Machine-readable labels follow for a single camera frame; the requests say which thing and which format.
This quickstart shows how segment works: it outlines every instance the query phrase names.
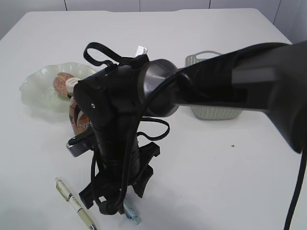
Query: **small bottle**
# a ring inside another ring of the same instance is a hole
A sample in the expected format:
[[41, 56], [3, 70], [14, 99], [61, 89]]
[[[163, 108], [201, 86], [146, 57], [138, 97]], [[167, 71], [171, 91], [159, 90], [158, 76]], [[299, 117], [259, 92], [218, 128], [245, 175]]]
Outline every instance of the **small bottle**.
[[69, 78], [65, 82], [68, 96], [71, 96], [69, 119], [71, 121], [71, 126], [75, 135], [78, 135], [87, 130], [89, 127], [93, 126], [91, 120], [81, 111], [73, 97], [73, 87], [78, 83], [79, 80], [79, 78]]

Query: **pen cap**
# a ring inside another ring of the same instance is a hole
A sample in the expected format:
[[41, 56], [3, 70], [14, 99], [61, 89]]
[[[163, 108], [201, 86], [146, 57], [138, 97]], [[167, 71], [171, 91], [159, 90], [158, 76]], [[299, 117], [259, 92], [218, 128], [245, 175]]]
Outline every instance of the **pen cap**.
[[56, 178], [57, 181], [57, 190], [59, 191], [59, 193], [61, 193], [61, 195], [64, 197], [64, 199], [66, 201], [69, 200], [70, 194], [71, 192], [68, 190], [68, 188], [65, 186], [65, 184], [63, 183], [62, 180]]

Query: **black strap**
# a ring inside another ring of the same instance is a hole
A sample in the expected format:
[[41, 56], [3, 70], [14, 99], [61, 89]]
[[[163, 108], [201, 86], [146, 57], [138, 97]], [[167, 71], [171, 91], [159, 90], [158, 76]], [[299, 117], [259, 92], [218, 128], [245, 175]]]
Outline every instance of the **black strap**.
[[290, 229], [292, 217], [293, 217], [293, 214], [294, 214], [294, 210], [295, 210], [295, 207], [296, 207], [296, 204], [297, 204], [297, 201], [298, 201], [298, 197], [299, 197], [299, 194], [301, 192], [303, 180], [304, 180], [306, 164], [307, 164], [307, 150], [304, 149], [303, 153], [302, 153], [301, 164], [300, 164], [299, 171], [298, 171], [295, 190], [294, 190], [294, 193], [293, 193], [293, 197], [292, 197], [291, 204], [290, 204], [290, 207], [289, 207], [289, 210], [288, 210], [286, 221], [284, 223], [283, 230], [289, 230]]
[[165, 138], [165, 137], [169, 134], [170, 126], [169, 126], [169, 124], [168, 124], [166, 121], [164, 121], [164, 120], [157, 119], [157, 118], [151, 118], [151, 117], [143, 117], [143, 118], [141, 119], [141, 121], [156, 122], [156, 123], [160, 123], [160, 124], [166, 125], [166, 126], [167, 126], [167, 130], [165, 131], [165, 133], [163, 133], [163, 134], [161, 134], [161, 135], [159, 135], [159, 136], [157, 136], [157, 137], [151, 137], [151, 136], [147, 135], [147, 134], [144, 133], [144, 132], [137, 132], [137, 133], [136, 133], [137, 137], [138, 137], [138, 136], [144, 136], [144, 137], [146, 137], [146, 138], [147, 138], [148, 140], [150, 140], [150, 141], [157, 141], [157, 140], [161, 140], [161, 139]]
[[93, 59], [89, 53], [88, 53], [88, 49], [95, 49], [100, 51], [101, 53], [107, 55], [109, 58], [111, 58], [112, 60], [122, 64], [122, 65], [130, 65], [131, 61], [133, 58], [131, 57], [122, 57], [120, 55], [118, 55], [117, 53], [115, 53], [113, 50], [111, 50], [110, 48], [106, 47], [103, 44], [100, 44], [98, 42], [91, 42], [90, 44], [87, 45], [87, 47], [85, 48], [85, 51], [83, 53], [83, 57], [85, 58], [85, 60], [87, 60], [89, 63], [91, 63], [94, 66], [101, 66], [103, 64], [106, 64], [106, 61], [97, 61], [95, 59]]

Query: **black cable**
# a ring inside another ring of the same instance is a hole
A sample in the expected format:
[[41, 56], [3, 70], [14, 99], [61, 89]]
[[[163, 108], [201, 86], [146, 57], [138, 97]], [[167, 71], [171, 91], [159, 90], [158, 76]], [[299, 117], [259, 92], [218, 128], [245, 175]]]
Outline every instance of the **black cable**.
[[158, 87], [155, 88], [155, 90], [146, 98], [146, 100], [142, 104], [140, 111], [138, 112], [138, 114], [136, 115], [134, 119], [134, 122], [130, 129], [130, 133], [129, 133], [128, 141], [126, 145], [126, 150], [125, 150], [120, 195], [118, 199], [115, 201], [115, 203], [110, 204], [109, 208], [111, 210], [118, 209], [121, 206], [121, 204], [123, 203], [125, 199], [126, 193], [127, 193], [127, 187], [128, 187], [128, 181], [129, 181], [129, 171], [130, 171], [130, 161], [131, 161], [131, 155], [132, 155], [132, 146], [134, 143], [136, 133], [138, 131], [140, 121], [144, 113], [147, 111], [149, 104], [154, 100], [154, 98], [160, 93], [160, 91], [164, 90], [167, 86], [173, 83], [177, 79], [177, 77], [178, 77], [178, 74], [176, 73], [172, 75], [171, 77], [167, 78], [160, 85], [158, 85]]
[[296, 207], [296, 204], [297, 204], [297, 201], [298, 201], [298, 197], [299, 197], [299, 194], [301, 192], [302, 185], [303, 185], [303, 180], [304, 180], [304, 175], [305, 175], [305, 170], [306, 170], [306, 164], [307, 164], [307, 151], [305, 149], [303, 149], [302, 158], [301, 158], [301, 165], [299, 166], [295, 190], [294, 190], [294, 193], [293, 193], [291, 204], [289, 206], [289, 210], [288, 210], [288, 214], [287, 214], [287, 217], [286, 217], [286, 221], [284, 223], [283, 230], [289, 230], [290, 229], [294, 210], [295, 210], [295, 207]]
[[94, 199], [95, 203], [99, 206], [99, 204], [101, 204], [101, 201], [99, 200], [99, 197], [95, 193], [95, 186], [94, 186], [95, 166], [96, 166], [96, 151], [97, 151], [96, 149], [94, 149], [94, 154], [93, 154], [93, 159], [92, 159], [92, 164], [91, 164], [91, 190], [92, 190], [93, 199]]
[[157, 141], [157, 140], [162, 140], [163, 138], [165, 138], [168, 134], [169, 134], [169, 131], [170, 131], [170, 126], [169, 124], [164, 121], [164, 120], [161, 120], [161, 119], [157, 119], [157, 118], [152, 118], [152, 117], [143, 117], [141, 119], [141, 121], [147, 121], [147, 122], [156, 122], [156, 123], [160, 123], [160, 124], [163, 124], [163, 125], [166, 125], [167, 126], [167, 130], [159, 135], [159, 136], [156, 136], [156, 137], [151, 137], [149, 135], [147, 135], [146, 133], [144, 132], [137, 132], [136, 133], [136, 136], [144, 136], [145, 138], [147, 138], [148, 140], [151, 140], [151, 141]]

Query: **white wall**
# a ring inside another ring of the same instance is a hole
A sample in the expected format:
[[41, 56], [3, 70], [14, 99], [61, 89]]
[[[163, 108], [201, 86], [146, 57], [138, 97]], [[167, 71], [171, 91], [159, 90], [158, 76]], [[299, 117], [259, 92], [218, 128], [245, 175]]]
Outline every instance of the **white wall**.
[[30, 11], [65, 11], [64, 0], [0, 0], [0, 39]]
[[293, 43], [307, 40], [307, 0], [301, 0], [290, 30], [289, 39]]
[[274, 25], [293, 43], [307, 40], [307, 0], [282, 0]]

